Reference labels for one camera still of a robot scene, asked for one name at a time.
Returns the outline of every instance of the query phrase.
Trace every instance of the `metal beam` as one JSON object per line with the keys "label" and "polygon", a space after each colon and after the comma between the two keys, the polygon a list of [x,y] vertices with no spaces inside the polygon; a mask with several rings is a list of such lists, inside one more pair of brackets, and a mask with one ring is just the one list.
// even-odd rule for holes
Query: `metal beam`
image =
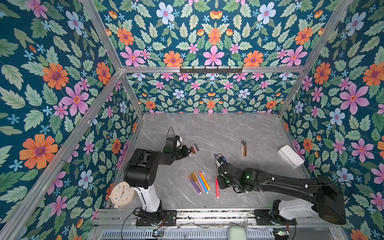
{"label": "metal beam", "polygon": [[55,181],[57,175],[64,166],[64,163],[74,151],[76,145],[83,137],[89,127],[89,123],[96,117],[100,108],[104,105],[105,100],[109,97],[112,89],[117,85],[121,78],[121,73],[115,73],[107,85],[97,96],[94,103],[84,114],[79,124],[74,128],[72,133],[66,139],[62,147],[56,153],[55,157],[44,169],[38,180],[35,182],[31,190],[24,197],[19,207],[16,209],[12,217],[7,221],[0,231],[0,239],[15,240],[21,228],[25,226],[29,217],[33,214],[37,205],[48,191],[49,186]]}
{"label": "metal beam", "polygon": [[111,39],[107,35],[107,30],[104,27],[104,23],[97,11],[97,8],[92,0],[82,0],[83,6],[88,13],[89,18],[95,28],[97,34],[99,35],[100,41],[104,46],[104,49],[107,51],[109,58],[111,59],[112,65],[116,71],[119,71],[122,67],[118,53],[113,46]]}
{"label": "metal beam", "polygon": [[132,85],[129,83],[128,77],[126,74],[123,74],[121,78],[121,82],[124,86],[124,88],[127,90],[128,96],[131,100],[131,103],[133,105],[133,108],[135,109],[137,115],[142,118],[143,116],[143,110],[140,107],[139,100],[137,99],[137,96],[133,90]]}
{"label": "metal beam", "polygon": [[293,84],[291,90],[289,91],[287,97],[284,100],[284,103],[282,107],[280,108],[278,114],[279,116],[282,116],[284,114],[285,110],[288,108],[289,104],[291,103],[293,97],[299,90],[301,84],[307,77],[308,73],[310,72],[312,66],[315,64],[317,58],[319,57],[321,51],[327,44],[329,38],[331,37],[331,34],[339,24],[341,18],[344,16],[345,12],[347,11],[349,5],[352,3],[353,0],[340,0],[338,5],[336,6],[335,11],[332,13],[331,17],[328,20],[327,25],[324,28],[323,33],[321,34],[318,42],[316,43],[315,47],[313,48],[312,52],[310,53],[307,61],[304,64],[304,71],[301,73],[295,83]]}
{"label": "metal beam", "polygon": [[259,67],[122,67],[123,73],[303,73],[303,66],[259,66]]}

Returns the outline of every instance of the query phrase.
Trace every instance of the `orange flower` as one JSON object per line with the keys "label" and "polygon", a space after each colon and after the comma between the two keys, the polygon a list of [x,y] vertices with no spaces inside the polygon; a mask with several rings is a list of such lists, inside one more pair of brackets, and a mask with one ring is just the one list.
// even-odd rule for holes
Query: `orange flower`
{"label": "orange flower", "polygon": [[384,81],[384,63],[378,65],[372,64],[369,69],[365,70],[365,77],[362,78],[363,82],[366,82],[368,86],[372,84],[374,86],[380,85],[381,81]]}
{"label": "orange flower", "polygon": [[212,45],[216,45],[220,42],[221,33],[217,28],[212,29],[212,31],[208,34],[208,41],[212,43]]}
{"label": "orange flower", "polygon": [[120,141],[120,139],[116,138],[115,141],[113,141],[113,143],[112,143],[112,152],[114,154],[119,153],[120,147],[121,147],[121,141]]}
{"label": "orange flower", "polygon": [[117,14],[116,12],[114,12],[114,11],[109,11],[108,13],[109,13],[109,15],[110,15],[113,19],[118,18],[118,14]]}
{"label": "orange flower", "polygon": [[313,142],[311,139],[309,138],[304,139],[303,147],[305,150],[307,150],[308,152],[311,151],[312,146],[313,146]]}
{"label": "orange flower", "polygon": [[100,82],[103,82],[103,84],[107,84],[109,82],[109,79],[111,78],[111,73],[109,72],[109,67],[105,65],[104,62],[98,63],[96,68],[96,73],[99,75]]}
{"label": "orange flower", "polygon": [[118,38],[120,38],[120,42],[124,43],[125,45],[132,45],[135,41],[131,31],[127,31],[126,28],[118,29]]}
{"label": "orange flower", "polygon": [[220,19],[223,16],[223,12],[222,11],[211,11],[209,13],[209,15],[211,16],[212,19]]}
{"label": "orange flower", "polygon": [[266,107],[267,108],[274,108],[274,107],[276,107],[276,105],[277,105],[277,102],[272,100],[272,101],[267,102]]}
{"label": "orange flower", "polygon": [[69,81],[67,70],[63,70],[63,66],[60,64],[50,63],[49,68],[45,67],[43,69],[43,73],[45,73],[43,79],[48,82],[48,86],[57,90],[65,87]]}
{"label": "orange flower", "polygon": [[317,11],[315,14],[314,14],[314,18],[318,19],[319,17],[321,17],[323,15],[323,10],[319,10]]}
{"label": "orange flower", "polygon": [[164,63],[167,64],[167,67],[181,67],[183,59],[180,58],[180,53],[169,51],[169,53],[166,53],[164,57]]}
{"label": "orange flower", "polygon": [[135,132],[136,127],[137,127],[137,122],[135,122],[135,123],[133,124],[133,128],[132,128],[132,131],[133,131],[133,132]]}
{"label": "orange flower", "polygon": [[147,108],[149,108],[149,109],[155,109],[155,108],[156,108],[156,104],[155,104],[154,102],[152,102],[152,101],[147,101],[147,102],[145,103],[145,106],[146,106]]}
{"label": "orange flower", "polygon": [[210,108],[210,109],[214,108],[215,107],[215,102],[214,101],[209,101],[207,103],[207,107]]}
{"label": "orange flower", "polygon": [[379,150],[383,150],[383,151],[380,152],[380,156],[384,159],[384,142],[381,142],[381,141],[378,142],[377,143],[377,148]]}
{"label": "orange flower", "polygon": [[353,240],[368,240],[368,237],[364,235],[359,229],[352,229],[351,238]]}
{"label": "orange flower", "polygon": [[233,35],[233,30],[228,28],[225,33],[226,33],[227,36],[232,36]]}
{"label": "orange flower", "polygon": [[304,43],[308,42],[310,40],[310,37],[312,37],[312,28],[304,28],[302,31],[300,31],[295,40],[297,45],[303,45]]}
{"label": "orange flower", "polygon": [[113,190],[113,183],[111,183],[107,189],[107,195],[105,195],[105,201],[108,201],[109,195],[111,194]]}
{"label": "orange flower", "polygon": [[37,53],[36,48],[34,48],[32,45],[29,45],[29,49],[30,49],[32,52]]}
{"label": "orange flower", "polygon": [[83,222],[84,222],[84,219],[83,219],[83,218],[80,219],[80,220],[77,222],[76,227],[77,227],[77,228],[81,228],[81,226],[83,225]]}
{"label": "orange flower", "polygon": [[197,35],[203,36],[204,35],[204,30],[200,29],[197,31]]}
{"label": "orange flower", "polygon": [[55,156],[54,152],[57,152],[57,144],[53,144],[55,140],[48,136],[45,138],[44,134],[36,134],[35,140],[28,138],[23,142],[23,147],[27,148],[21,150],[20,160],[27,160],[24,163],[29,169],[32,169],[37,164],[37,169],[42,169],[47,166],[47,162],[51,162]]}
{"label": "orange flower", "polygon": [[285,129],[287,129],[287,131],[289,132],[289,125],[288,125],[288,123],[284,122],[284,126],[285,126]]}
{"label": "orange flower", "polygon": [[262,58],[264,55],[263,53],[259,53],[259,51],[254,51],[252,53],[248,53],[247,57],[244,58],[244,66],[246,67],[255,67],[260,66],[260,63],[264,61],[264,58]]}
{"label": "orange flower", "polygon": [[331,74],[331,69],[329,68],[331,65],[329,63],[322,63],[317,67],[316,72],[314,74],[315,82],[322,85],[324,82],[328,81],[329,74]]}

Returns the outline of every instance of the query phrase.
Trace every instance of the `clock face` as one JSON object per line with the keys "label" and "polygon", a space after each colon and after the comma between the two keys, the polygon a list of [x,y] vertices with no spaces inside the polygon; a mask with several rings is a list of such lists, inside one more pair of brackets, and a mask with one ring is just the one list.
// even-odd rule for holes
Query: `clock face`
{"label": "clock face", "polygon": [[132,201],[135,190],[126,182],[119,183],[111,193],[111,200],[114,204],[122,205]]}

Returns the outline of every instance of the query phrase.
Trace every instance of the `beige clock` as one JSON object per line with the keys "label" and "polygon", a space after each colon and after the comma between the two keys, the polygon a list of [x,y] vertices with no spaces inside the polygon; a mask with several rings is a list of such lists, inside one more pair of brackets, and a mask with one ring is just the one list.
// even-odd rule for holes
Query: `beige clock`
{"label": "beige clock", "polygon": [[116,185],[109,197],[115,208],[130,204],[135,198],[136,191],[128,183],[121,182]]}

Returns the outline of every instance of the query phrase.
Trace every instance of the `clock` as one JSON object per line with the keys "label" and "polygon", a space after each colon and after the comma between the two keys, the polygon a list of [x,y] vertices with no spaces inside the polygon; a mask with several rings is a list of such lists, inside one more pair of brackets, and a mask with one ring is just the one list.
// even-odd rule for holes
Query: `clock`
{"label": "clock", "polygon": [[109,197],[111,198],[111,202],[115,205],[115,208],[119,208],[120,206],[125,206],[130,204],[135,198],[136,191],[133,187],[130,187],[128,183],[121,182],[116,185]]}

